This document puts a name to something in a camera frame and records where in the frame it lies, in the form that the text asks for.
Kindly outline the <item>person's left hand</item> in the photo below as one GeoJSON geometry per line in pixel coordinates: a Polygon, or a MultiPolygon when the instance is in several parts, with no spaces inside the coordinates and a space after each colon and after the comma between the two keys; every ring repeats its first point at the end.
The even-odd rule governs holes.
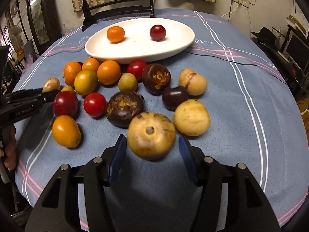
{"type": "Polygon", "coordinates": [[[9,171],[14,170],[17,164],[17,149],[16,149],[16,129],[14,125],[6,127],[2,131],[4,142],[4,154],[6,156],[4,165],[9,171]]]}

